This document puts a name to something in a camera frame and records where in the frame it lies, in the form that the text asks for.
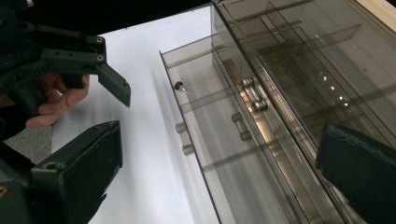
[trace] human hand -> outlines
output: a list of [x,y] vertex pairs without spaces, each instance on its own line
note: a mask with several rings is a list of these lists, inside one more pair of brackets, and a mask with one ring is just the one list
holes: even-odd
[[27,128],[47,126],[53,124],[66,110],[74,107],[83,100],[89,91],[90,76],[83,75],[84,89],[67,89],[62,78],[57,73],[49,73],[37,80],[36,85],[48,99],[38,107],[37,117],[26,121]]

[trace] metal handle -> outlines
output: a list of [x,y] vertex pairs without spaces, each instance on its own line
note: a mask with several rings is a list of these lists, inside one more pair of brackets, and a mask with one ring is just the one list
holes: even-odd
[[251,103],[251,109],[253,110],[253,112],[260,112],[268,108],[268,104],[257,91],[254,85],[254,79],[252,77],[242,79],[240,85]]
[[189,131],[187,130],[186,123],[182,122],[176,126],[176,131],[180,134],[181,143],[183,144],[184,155],[190,155],[194,152],[194,147],[192,146],[191,140],[189,138]]
[[235,123],[236,129],[239,132],[239,136],[243,142],[251,139],[251,133],[248,130],[247,125],[245,124],[241,113],[236,113],[231,116],[233,123]]

